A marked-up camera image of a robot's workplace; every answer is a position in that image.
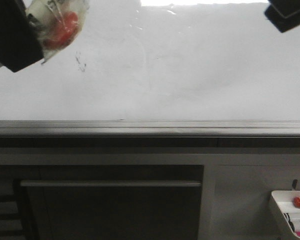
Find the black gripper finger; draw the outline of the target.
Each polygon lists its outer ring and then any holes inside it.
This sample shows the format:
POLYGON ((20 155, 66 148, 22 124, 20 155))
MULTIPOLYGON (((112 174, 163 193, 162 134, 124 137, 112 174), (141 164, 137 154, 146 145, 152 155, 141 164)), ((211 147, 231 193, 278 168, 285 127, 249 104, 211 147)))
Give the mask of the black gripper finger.
POLYGON ((264 11, 267 19, 285 33, 300 25, 300 0, 269 0, 269 6, 264 11))
POLYGON ((0 63, 18 72, 44 58, 22 0, 0 0, 0 63))

